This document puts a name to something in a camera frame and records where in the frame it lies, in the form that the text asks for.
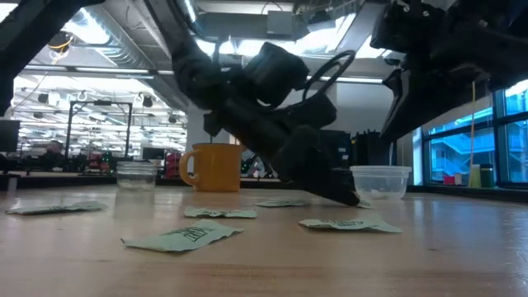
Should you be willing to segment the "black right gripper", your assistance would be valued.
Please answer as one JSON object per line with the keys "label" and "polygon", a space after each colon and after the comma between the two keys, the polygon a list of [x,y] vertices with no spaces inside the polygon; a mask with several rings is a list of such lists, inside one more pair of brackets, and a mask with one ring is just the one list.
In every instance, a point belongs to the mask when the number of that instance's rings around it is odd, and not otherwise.
{"label": "black right gripper", "polygon": [[380,132],[399,139],[452,106],[453,93],[493,77],[493,28],[457,16],[410,16],[402,25],[402,69],[384,81],[394,95]]}

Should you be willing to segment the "black cabinet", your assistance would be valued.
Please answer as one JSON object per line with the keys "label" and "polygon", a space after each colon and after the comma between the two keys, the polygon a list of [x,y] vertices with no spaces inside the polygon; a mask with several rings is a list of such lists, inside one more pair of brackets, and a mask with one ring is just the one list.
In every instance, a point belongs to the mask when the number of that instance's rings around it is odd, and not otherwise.
{"label": "black cabinet", "polygon": [[351,153],[351,134],[340,130],[324,130],[323,136],[328,145],[332,167],[348,169]]}
{"label": "black cabinet", "polygon": [[351,138],[352,166],[392,165],[394,158],[393,144],[381,139],[375,130],[356,133]]}

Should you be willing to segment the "blue glass window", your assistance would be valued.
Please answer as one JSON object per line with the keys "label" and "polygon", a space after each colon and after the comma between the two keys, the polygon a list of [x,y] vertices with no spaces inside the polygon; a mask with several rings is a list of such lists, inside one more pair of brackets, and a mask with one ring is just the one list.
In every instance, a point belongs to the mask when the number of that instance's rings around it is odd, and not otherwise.
{"label": "blue glass window", "polygon": [[528,188],[528,79],[456,108],[414,131],[412,183],[444,185],[443,176],[491,163],[494,187]]}

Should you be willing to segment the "clear plastic bowl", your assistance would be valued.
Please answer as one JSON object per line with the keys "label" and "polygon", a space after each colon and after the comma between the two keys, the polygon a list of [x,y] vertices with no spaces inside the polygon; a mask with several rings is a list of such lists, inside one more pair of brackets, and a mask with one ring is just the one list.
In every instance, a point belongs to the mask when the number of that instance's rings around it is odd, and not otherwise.
{"label": "clear plastic bowl", "polygon": [[407,191],[412,169],[403,166],[352,166],[354,187],[359,197],[367,200],[399,200]]}

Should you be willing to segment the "yellow mug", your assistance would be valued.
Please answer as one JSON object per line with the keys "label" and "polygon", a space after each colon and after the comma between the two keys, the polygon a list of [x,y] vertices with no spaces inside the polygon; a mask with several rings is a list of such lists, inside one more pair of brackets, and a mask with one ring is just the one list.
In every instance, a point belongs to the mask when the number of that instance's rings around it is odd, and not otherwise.
{"label": "yellow mug", "polygon": [[181,179],[196,191],[238,192],[242,146],[194,144],[179,162]]}

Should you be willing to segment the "pale green cup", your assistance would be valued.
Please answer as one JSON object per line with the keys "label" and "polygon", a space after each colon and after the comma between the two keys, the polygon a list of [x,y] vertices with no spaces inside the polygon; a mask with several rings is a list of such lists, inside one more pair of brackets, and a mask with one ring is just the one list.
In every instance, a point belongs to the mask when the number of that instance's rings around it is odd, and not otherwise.
{"label": "pale green cup", "polygon": [[470,170],[469,170],[469,184],[468,184],[468,187],[470,187],[470,188],[480,188],[481,186],[482,186],[482,183],[481,183],[480,165],[479,164],[473,164],[470,167]]}

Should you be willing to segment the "dark green bottle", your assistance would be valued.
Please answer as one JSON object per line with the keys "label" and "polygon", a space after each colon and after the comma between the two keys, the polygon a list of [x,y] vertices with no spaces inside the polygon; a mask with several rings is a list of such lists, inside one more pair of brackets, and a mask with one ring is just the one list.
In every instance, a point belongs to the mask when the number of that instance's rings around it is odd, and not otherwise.
{"label": "dark green bottle", "polygon": [[480,169],[480,181],[482,188],[493,188],[494,187],[494,170],[491,163],[483,163],[479,167]]}

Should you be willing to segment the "red cart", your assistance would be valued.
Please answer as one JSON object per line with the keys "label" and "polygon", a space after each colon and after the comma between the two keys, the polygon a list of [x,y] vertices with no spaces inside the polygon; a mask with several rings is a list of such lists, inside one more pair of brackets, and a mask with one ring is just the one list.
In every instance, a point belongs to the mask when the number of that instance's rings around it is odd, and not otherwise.
{"label": "red cart", "polygon": [[166,153],[164,159],[164,177],[167,179],[179,178],[179,162],[182,154],[179,152]]}

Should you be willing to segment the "grey ceiling box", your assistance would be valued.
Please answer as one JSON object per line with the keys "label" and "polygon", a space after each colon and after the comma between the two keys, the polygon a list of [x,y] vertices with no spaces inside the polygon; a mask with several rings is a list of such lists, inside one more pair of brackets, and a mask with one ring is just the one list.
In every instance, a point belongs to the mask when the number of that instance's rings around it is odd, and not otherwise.
{"label": "grey ceiling box", "polygon": [[292,12],[267,12],[266,33],[268,35],[292,35],[293,31],[294,15]]}

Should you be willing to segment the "clear plastic cup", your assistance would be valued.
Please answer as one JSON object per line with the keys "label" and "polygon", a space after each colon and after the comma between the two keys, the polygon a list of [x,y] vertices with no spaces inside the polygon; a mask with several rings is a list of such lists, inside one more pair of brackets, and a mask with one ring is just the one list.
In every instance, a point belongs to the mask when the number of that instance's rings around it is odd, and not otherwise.
{"label": "clear plastic cup", "polygon": [[115,174],[121,190],[153,191],[158,168],[150,162],[118,162]]}

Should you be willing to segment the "bending person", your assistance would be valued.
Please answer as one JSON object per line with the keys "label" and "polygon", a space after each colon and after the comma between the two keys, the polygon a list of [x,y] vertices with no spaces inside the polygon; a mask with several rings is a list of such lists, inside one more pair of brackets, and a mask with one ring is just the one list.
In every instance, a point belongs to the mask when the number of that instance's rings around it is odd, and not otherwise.
{"label": "bending person", "polygon": [[59,162],[64,158],[63,155],[64,145],[58,140],[50,141],[46,146],[46,152],[43,155],[43,158],[48,161]]}

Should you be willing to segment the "wooden background table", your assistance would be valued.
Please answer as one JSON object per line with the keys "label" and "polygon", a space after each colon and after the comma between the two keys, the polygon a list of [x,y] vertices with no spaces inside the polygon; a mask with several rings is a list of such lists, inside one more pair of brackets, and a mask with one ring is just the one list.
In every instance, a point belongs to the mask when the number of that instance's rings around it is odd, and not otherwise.
{"label": "wooden background table", "polygon": [[7,174],[18,175],[24,178],[30,177],[116,177],[112,174],[98,174],[96,172],[22,172],[22,171],[10,171]]}

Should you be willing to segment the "round black ceiling sensor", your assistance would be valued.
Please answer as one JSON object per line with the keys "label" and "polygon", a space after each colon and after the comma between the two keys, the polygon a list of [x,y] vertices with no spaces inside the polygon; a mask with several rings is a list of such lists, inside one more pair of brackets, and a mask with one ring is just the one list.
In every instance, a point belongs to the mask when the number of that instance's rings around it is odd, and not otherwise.
{"label": "round black ceiling sensor", "polygon": [[73,40],[73,33],[69,31],[60,31],[48,42],[47,47],[56,53],[66,53]]}

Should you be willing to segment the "round metal ceiling duct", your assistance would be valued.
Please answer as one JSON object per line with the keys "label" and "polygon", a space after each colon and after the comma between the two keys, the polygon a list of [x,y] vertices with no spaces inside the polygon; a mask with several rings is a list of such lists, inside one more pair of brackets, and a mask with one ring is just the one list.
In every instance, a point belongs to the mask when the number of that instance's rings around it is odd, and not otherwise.
{"label": "round metal ceiling duct", "polygon": [[198,8],[195,4],[195,0],[175,0],[177,7],[181,10],[186,21],[194,23],[197,21],[199,16]]}

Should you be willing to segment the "black aluminium table frame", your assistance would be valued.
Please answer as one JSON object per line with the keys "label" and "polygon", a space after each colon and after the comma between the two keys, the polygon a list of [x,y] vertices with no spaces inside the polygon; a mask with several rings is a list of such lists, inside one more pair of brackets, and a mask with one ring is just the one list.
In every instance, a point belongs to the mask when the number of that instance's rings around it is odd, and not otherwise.
{"label": "black aluminium table frame", "polygon": [[[14,179],[20,189],[36,189],[68,186],[102,186],[116,184],[115,177],[19,177],[0,175],[0,191],[6,191],[9,181]],[[278,181],[243,181],[242,188],[266,190],[298,190],[290,184]],[[456,186],[407,186],[407,193],[429,193],[448,196],[461,196],[482,200],[494,200],[528,205],[528,190],[486,189]]]}

